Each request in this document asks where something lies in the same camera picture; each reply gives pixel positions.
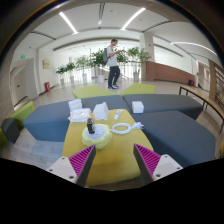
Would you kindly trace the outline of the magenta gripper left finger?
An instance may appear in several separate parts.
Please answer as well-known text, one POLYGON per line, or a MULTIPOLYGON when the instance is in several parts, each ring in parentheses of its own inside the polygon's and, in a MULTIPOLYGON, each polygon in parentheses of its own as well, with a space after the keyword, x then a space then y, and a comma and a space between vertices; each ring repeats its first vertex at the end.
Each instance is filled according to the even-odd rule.
POLYGON ((60 157, 47 171, 84 187, 95 155, 96 147, 91 145, 70 157, 60 157))

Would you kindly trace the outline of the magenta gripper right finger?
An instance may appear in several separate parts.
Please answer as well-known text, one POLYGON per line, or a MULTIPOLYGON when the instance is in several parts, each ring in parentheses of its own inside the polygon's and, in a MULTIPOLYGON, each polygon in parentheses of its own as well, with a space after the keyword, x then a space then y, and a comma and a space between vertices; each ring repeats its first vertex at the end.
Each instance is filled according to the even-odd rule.
POLYGON ((182 169, 182 166, 168 154, 159 155, 139 144, 134 145, 133 154, 139 166, 144 185, 182 169))

